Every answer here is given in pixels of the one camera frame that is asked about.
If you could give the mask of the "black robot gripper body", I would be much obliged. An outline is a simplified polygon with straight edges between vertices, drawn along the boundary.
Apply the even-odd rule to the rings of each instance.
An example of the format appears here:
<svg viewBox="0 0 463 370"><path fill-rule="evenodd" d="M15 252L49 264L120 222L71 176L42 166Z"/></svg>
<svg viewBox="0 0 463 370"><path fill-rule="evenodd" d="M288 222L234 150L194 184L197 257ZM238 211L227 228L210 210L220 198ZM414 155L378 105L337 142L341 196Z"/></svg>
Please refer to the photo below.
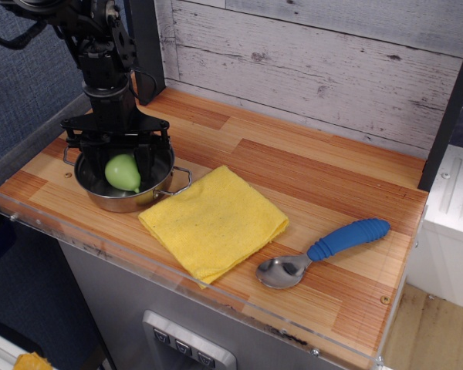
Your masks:
<svg viewBox="0 0 463 370"><path fill-rule="evenodd" d="M142 113L131 96L122 99L93 99L91 113L66 119L67 145L86 153L152 152L171 147L169 122Z"/></svg>

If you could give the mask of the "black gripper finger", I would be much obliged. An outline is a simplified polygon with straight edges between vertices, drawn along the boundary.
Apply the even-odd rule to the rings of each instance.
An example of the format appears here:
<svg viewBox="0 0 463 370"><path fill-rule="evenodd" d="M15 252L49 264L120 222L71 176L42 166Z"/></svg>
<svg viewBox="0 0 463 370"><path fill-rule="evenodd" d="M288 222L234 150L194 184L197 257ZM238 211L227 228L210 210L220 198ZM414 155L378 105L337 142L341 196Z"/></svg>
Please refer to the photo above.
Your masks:
<svg viewBox="0 0 463 370"><path fill-rule="evenodd" d="M154 149L150 144L141 144L134 150L134 157L137 163L141 180L145 183L151 179L154 166Z"/></svg>
<svg viewBox="0 0 463 370"><path fill-rule="evenodd" d="M82 146L81 152L95 178L105 181L105 168L110 159L108 149L105 146Z"/></svg>

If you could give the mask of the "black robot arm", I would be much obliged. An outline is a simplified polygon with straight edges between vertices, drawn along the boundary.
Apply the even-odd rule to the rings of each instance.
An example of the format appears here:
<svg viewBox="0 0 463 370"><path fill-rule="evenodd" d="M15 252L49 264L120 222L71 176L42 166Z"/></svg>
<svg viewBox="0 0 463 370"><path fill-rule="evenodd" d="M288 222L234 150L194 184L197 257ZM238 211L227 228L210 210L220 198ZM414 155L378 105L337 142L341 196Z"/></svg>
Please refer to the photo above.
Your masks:
<svg viewBox="0 0 463 370"><path fill-rule="evenodd" d="M151 178L157 153L170 149L169 125L147 116L136 104L130 74L136 44L113 1L1 1L14 15L34 21L25 33L3 44L23 49L51 25L83 74L83 91L92 111L63 120L70 148L77 148L95 178L105 179L109 159L123 151L134 155L141 179Z"/></svg>

